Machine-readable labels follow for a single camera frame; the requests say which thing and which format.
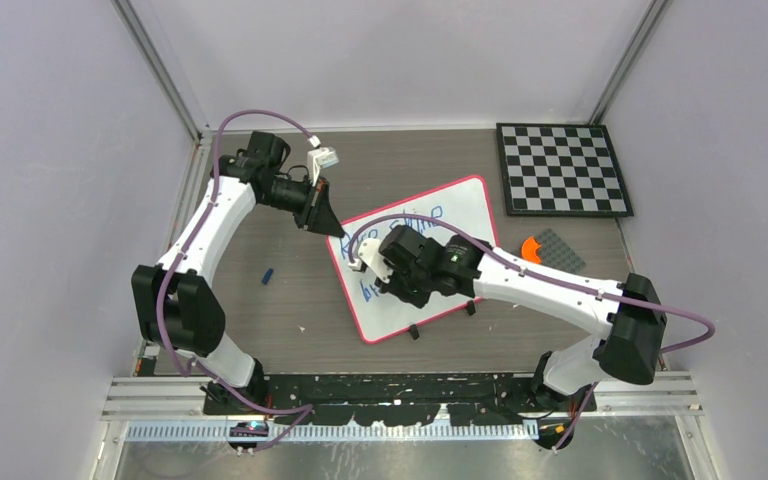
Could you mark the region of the blue marker cap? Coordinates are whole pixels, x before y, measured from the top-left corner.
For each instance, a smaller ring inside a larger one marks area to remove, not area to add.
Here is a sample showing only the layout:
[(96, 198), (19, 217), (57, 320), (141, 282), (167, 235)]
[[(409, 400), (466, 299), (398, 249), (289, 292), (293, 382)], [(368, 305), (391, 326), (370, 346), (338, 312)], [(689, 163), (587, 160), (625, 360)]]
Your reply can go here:
[(271, 277), (272, 277), (273, 273), (274, 273), (274, 269), (273, 269), (273, 268), (269, 268), (269, 269), (268, 269), (268, 270), (267, 270), (267, 271), (264, 273), (264, 275), (263, 275), (263, 277), (262, 277), (262, 279), (261, 279), (261, 283), (262, 283), (263, 285), (267, 285), (267, 284), (270, 282), (270, 280), (271, 280)]

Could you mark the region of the white whiteboard pink rim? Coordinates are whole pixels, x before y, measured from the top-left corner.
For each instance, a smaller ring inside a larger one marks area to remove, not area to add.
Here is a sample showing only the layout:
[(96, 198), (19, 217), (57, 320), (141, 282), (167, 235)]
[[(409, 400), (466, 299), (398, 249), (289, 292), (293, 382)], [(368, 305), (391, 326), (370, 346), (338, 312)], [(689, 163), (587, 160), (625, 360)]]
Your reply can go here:
[(419, 326), (461, 310), (470, 300), (463, 295), (444, 297), (433, 293), (426, 306), (419, 309), (381, 292), (374, 284), (373, 272), (359, 273), (349, 268), (351, 236), (364, 224), (390, 214), (395, 217), (363, 230), (357, 242), (382, 240), (396, 226), (406, 225), (445, 244), (453, 233), (427, 220), (432, 218), (451, 224), (493, 246), (498, 244), (487, 185), (478, 175), (464, 177), (343, 221), (345, 235), (340, 239), (328, 236), (326, 246), (359, 336), (367, 344), (379, 343), (408, 332), (413, 325)]

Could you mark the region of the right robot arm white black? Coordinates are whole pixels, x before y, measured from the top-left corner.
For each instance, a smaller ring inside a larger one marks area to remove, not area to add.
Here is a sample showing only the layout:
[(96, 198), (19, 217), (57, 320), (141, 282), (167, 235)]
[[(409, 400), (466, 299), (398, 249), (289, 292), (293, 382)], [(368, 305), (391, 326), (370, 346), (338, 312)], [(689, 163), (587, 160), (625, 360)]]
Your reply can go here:
[(441, 244), (399, 225), (357, 249), (378, 288), (416, 308), (432, 294), (506, 301), (564, 320), (587, 337), (544, 353), (528, 384), (529, 400), (556, 410), (605, 379), (649, 385), (655, 377), (666, 316), (651, 281), (587, 278), (517, 258), (490, 243), (455, 234)]

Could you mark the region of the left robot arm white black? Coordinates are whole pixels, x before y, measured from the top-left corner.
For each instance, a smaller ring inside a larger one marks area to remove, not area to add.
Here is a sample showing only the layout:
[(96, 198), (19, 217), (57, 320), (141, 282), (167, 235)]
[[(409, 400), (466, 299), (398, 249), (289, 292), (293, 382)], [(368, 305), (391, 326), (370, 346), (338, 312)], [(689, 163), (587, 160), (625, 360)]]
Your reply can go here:
[(290, 145), (255, 131), (246, 148), (217, 160), (218, 175), (170, 249), (153, 265), (131, 276), (140, 333), (230, 385), (228, 400), (240, 412), (258, 412), (267, 398), (262, 364), (244, 353), (226, 332), (226, 315), (212, 291), (219, 261), (245, 217), (258, 205), (292, 214), (304, 231), (341, 238), (344, 230), (329, 200), (324, 168), (337, 163), (336, 151), (316, 137), (291, 178), (284, 163)]

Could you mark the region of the orange curved block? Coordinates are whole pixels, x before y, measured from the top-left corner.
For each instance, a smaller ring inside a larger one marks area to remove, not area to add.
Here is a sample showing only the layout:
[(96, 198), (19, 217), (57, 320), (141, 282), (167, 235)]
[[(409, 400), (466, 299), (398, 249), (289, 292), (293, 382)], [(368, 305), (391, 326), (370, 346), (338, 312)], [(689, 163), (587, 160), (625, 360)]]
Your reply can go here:
[(535, 236), (527, 238), (521, 245), (520, 256), (522, 259), (535, 264), (541, 264), (542, 259), (540, 256), (540, 249), (542, 244), (536, 239)]

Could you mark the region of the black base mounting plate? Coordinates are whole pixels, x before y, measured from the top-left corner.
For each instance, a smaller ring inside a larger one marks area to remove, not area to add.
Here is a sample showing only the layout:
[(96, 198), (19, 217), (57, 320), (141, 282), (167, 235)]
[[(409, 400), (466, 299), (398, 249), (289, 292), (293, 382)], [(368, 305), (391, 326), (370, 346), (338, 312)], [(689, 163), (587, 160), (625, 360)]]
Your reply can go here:
[(584, 399), (540, 394), (530, 374), (271, 374), (243, 390), (281, 426), (505, 426), (557, 415), (569, 419)]

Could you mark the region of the grey lego baseplate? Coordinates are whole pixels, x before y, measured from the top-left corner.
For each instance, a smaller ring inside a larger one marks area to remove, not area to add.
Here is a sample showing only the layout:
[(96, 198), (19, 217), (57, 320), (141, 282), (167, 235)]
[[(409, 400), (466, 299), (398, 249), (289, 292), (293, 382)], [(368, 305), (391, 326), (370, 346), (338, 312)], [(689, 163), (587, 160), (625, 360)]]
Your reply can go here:
[(577, 274), (585, 268), (586, 262), (552, 229), (545, 229), (532, 236), (542, 244), (540, 265), (571, 274)]

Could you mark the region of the black white checkerboard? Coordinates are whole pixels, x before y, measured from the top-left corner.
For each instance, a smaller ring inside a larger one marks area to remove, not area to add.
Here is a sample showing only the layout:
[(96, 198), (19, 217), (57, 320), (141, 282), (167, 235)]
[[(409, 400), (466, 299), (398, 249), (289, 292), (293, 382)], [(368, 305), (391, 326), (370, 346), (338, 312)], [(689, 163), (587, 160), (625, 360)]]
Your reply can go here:
[(500, 122), (495, 140), (507, 215), (634, 215), (605, 125)]

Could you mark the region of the aluminium frame rail front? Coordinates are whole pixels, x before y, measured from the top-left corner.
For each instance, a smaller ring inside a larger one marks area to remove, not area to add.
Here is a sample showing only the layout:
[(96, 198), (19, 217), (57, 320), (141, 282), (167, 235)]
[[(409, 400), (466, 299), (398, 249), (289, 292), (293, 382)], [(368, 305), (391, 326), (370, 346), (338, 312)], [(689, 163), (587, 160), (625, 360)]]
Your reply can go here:
[(115, 377), (102, 408), (103, 420), (173, 420), (201, 417), (210, 379)]

